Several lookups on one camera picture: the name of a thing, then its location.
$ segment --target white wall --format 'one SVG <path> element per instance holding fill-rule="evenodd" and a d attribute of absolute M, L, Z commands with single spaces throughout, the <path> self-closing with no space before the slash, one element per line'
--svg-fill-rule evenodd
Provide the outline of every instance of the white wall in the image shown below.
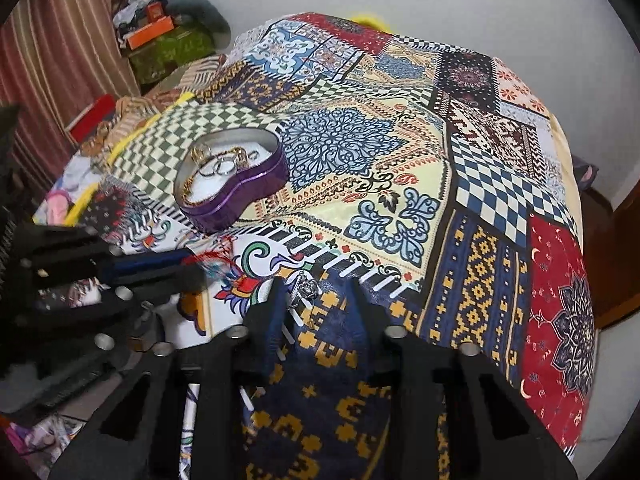
<path fill-rule="evenodd" d="M 633 188 L 640 180 L 640 159 L 636 162 L 635 166 L 626 174 L 626 178 L 622 181 L 618 190 L 614 193 L 610 199 L 613 209 L 618 208 L 623 203 L 626 196 L 631 193 Z"/>
<path fill-rule="evenodd" d="M 371 12 L 394 32 L 500 57 L 558 117 L 612 199 L 640 160 L 640 54 L 607 0 L 210 0 L 233 35 L 282 14 Z"/>

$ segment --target metal bolt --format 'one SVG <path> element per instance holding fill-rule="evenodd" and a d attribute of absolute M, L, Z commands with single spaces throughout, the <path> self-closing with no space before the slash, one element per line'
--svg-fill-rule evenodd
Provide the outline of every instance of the metal bolt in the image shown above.
<path fill-rule="evenodd" d="M 389 325 L 385 328 L 385 335 L 391 339 L 402 339 L 407 334 L 406 328 L 401 325 Z"/>
<path fill-rule="evenodd" d="M 104 350 L 107 352 L 113 349 L 114 346 L 116 346 L 116 342 L 113 340 L 113 337 L 103 333 L 95 335 L 94 343 L 100 350 Z"/>
<path fill-rule="evenodd" d="M 109 246 L 109 252 L 113 256 L 122 256 L 124 251 L 121 248 L 119 248 L 117 245 L 110 245 Z"/>
<path fill-rule="evenodd" d="M 231 339 L 240 339 L 248 335 L 249 329 L 244 325 L 233 325 L 231 328 L 227 328 L 225 333 Z"/>
<path fill-rule="evenodd" d="M 472 343 L 471 341 L 465 341 L 460 344 L 460 351 L 469 357 L 473 357 L 474 355 L 478 355 L 480 353 L 480 347 L 476 343 Z"/>
<path fill-rule="evenodd" d="M 154 355 L 158 357 L 167 357 L 174 351 L 174 346 L 167 342 L 156 343 L 152 350 L 154 351 Z"/>
<path fill-rule="evenodd" d="M 129 301 L 131 298 L 133 298 L 133 292 L 126 286 L 119 286 L 118 288 L 116 288 L 116 296 L 119 297 L 122 301 Z"/>

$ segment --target green box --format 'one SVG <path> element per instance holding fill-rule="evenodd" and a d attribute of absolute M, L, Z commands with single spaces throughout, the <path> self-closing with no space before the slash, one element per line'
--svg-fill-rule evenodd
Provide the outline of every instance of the green box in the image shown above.
<path fill-rule="evenodd" d="M 179 25 L 128 52 L 133 73 L 140 86 L 164 79 L 179 66 L 215 52 L 213 39 L 199 23 Z"/>

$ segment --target red cloth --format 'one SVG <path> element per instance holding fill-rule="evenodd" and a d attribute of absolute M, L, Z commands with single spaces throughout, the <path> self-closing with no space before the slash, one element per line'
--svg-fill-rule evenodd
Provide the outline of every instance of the red cloth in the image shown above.
<path fill-rule="evenodd" d="M 531 215 L 529 237 L 531 314 L 520 393 L 567 450 L 580 437 L 591 388 L 591 298 L 580 246 L 567 229 Z"/>
<path fill-rule="evenodd" d="M 98 124 L 116 109 L 116 100 L 113 96 L 105 94 L 96 99 L 94 105 L 71 128 L 69 133 L 76 140 L 82 142 L 85 137 L 94 131 Z"/>

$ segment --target black metal bracket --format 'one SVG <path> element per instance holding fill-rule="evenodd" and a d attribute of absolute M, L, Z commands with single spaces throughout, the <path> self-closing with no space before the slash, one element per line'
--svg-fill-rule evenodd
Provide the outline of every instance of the black metal bracket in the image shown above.
<path fill-rule="evenodd" d="M 119 370 L 130 348 L 163 340 L 154 306 L 207 285 L 198 264 L 182 264 L 188 249 L 124 255 L 91 228 L 20 224 L 2 250 L 0 413 L 27 427 Z M 42 288 L 89 277 L 111 287 L 96 304 L 47 310 L 38 301 Z"/>
<path fill-rule="evenodd" d="M 189 383 L 200 384 L 191 479 L 242 478 L 239 387 L 268 382 L 286 295 L 276 278 L 267 300 L 252 306 L 242 325 L 191 348 L 156 344 L 71 441 L 49 479 L 175 480 Z"/>
<path fill-rule="evenodd" d="M 577 475 L 519 392 L 475 344 L 430 344 L 385 309 L 370 304 L 357 280 L 348 297 L 365 327 L 375 386 L 392 386 L 386 480 L 436 480 L 438 417 L 446 406 L 452 480 L 575 480 Z"/>

